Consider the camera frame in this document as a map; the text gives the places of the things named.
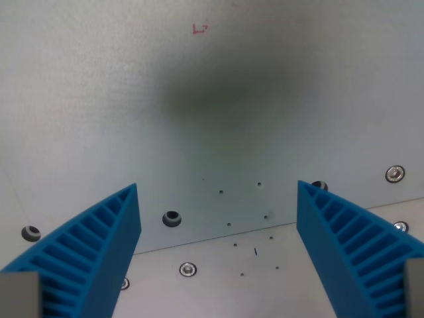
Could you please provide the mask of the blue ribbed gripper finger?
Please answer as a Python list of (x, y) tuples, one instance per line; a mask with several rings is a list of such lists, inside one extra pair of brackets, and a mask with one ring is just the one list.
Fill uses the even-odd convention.
[(40, 275), (43, 317), (112, 317), (140, 234), (131, 184), (40, 239), (2, 272)]
[(405, 261), (423, 243), (331, 192), (297, 184), (297, 231), (337, 317), (405, 317)]

